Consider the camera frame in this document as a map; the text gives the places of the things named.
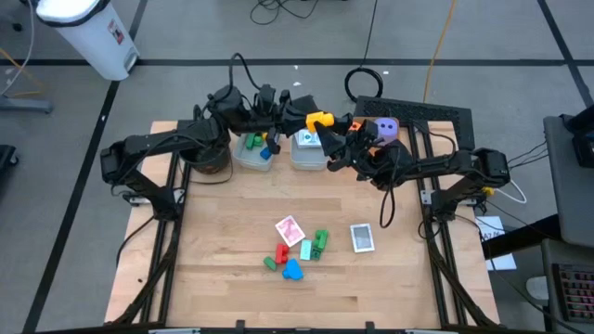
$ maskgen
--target purple toy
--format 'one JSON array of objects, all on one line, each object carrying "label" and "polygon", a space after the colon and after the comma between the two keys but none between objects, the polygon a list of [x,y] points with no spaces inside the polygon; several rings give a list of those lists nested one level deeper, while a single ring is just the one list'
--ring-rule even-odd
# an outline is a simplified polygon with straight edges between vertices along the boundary
[{"label": "purple toy", "polygon": [[398,122],[389,118],[380,118],[375,120],[378,124],[378,138],[383,138],[379,146],[384,146],[398,138]]}]

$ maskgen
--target white paper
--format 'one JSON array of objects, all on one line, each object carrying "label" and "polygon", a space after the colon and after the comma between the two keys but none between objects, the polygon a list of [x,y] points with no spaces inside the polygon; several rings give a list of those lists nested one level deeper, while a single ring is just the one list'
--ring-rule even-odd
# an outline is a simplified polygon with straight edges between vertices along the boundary
[{"label": "white paper", "polygon": [[[490,238],[494,238],[497,236],[504,235],[504,231],[496,230],[490,226],[483,224],[481,221],[496,227],[503,229],[503,224],[501,223],[501,219],[498,216],[486,216],[486,217],[476,217],[476,224],[479,225],[481,228],[481,233],[483,234],[483,238],[488,240]],[[516,262],[513,260],[513,255],[507,254],[503,256],[499,256],[493,259],[493,263],[495,264],[495,268],[497,270],[515,270],[516,269]],[[486,268],[489,271],[493,270],[493,265],[491,265],[491,261],[486,261]]]}]

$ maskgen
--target clear plastic container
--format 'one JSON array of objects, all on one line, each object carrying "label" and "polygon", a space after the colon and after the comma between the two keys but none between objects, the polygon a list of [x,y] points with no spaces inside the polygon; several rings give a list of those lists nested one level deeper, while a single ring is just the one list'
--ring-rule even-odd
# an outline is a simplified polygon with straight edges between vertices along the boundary
[{"label": "clear plastic container", "polygon": [[323,171],[326,169],[328,157],[322,148],[299,148],[297,138],[291,140],[291,163],[295,169],[302,171]]},{"label": "clear plastic container", "polygon": [[268,172],[272,167],[272,160],[275,158],[274,154],[270,159],[265,160],[260,156],[260,151],[266,148],[266,142],[260,147],[254,146],[253,149],[249,150],[245,148],[245,141],[248,135],[241,135],[238,138],[238,143],[233,150],[233,158],[239,162],[239,164],[245,168],[253,169],[261,172]]}]

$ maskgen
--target gray floor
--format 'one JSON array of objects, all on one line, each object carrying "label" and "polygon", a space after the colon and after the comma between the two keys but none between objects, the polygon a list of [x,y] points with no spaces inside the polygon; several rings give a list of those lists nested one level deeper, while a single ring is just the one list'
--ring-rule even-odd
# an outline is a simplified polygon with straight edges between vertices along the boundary
[{"label": "gray floor", "polygon": [[[362,56],[370,1],[322,0],[307,20],[285,13],[267,27],[249,20],[255,2],[149,0],[136,45],[144,59],[223,59],[237,51],[246,58]],[[592,3],[548,3],[574,57],[594,58],[594,37],[588,33],[594,28],[588,16]],[[113,4],[129,27],[138,0],[114,0]],[[289,6],[306,12],[311,3]],[[447,10],[447,1],[380,0],[369,57],[430,58]],[[1,4],[0,12],[27,22],[27,10],[18,1]],[[256,14],[265,19],[262,13]],[[36,32],[33,58],[80,58],[56,32],[40,24]],[[12,32],[0,20],[0,47],[22,58],[27,44],[26,32]],[[536,0],[460,0],[440,58],[562,59],[562,55]],[[312,94],[319,107],[342,114],[355,108],[342,88],[344,74],[351,68],[254,66],[252,74],[258,83],[289,88],[293,96]],[[382,75],[385,97],[422,100],[426,67],[374,69],[387,72]],[[2,83],[9,77],[6,70],[0,67]],[[22,330],[110,84],[86,66],[31,66],[29,70],[47,84],[45,97],[56,107],[49,116],[0,114],[0,143],[17,146],[21,156],[0,200],[0,333]],[[594,87],[594,68],[580,71]],[[223,67],[137,67],[120,85],[100,147],[146,133],[153,121],[189,118],[192,106],[203,104],[206,95],[226,80]],[[253,93],[241,69],[236,69],[236,85],[248,96]],[[353,80],[353,89],[360,94],[372,95],[374,87],[366,77]],[[31,88],[21,80],[14,91]],[[500,149],[510,157],[544,140],[544,116],[577,113],[585,107],[566,66],[436,67],[428,99],[472,109],[477,146]],[[513,178],[529,198],[528,204],[495,196],[497,205],[526,221],[556,211],[546,160],[514,170]],[[129,207],[112,198],[101,181],[96,159],[39,330],[102,323],[128,214]],[[489,214],[499,212],[493,209]],[[505,215],[502,219],[506,225],[520,226]],[[519,270],[504,273],[516,284],[542,273],[538,249],[522,251],[516,259]],[[541,315],[496,276],[492,282],[504,324],[542,328]]]}]

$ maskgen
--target red toy block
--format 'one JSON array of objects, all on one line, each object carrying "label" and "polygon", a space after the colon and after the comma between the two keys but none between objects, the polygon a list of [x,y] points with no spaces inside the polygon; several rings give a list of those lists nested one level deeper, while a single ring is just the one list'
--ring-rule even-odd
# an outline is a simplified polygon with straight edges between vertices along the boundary
[{"label": "red toy block", "polygon": [[286,263],[289,260],[287,258],[288,254],[289,254],[289,246],[283,245],[283,244],[278,244],[277,245],[277,258],[276,258],[275,262],[277,264]]}]

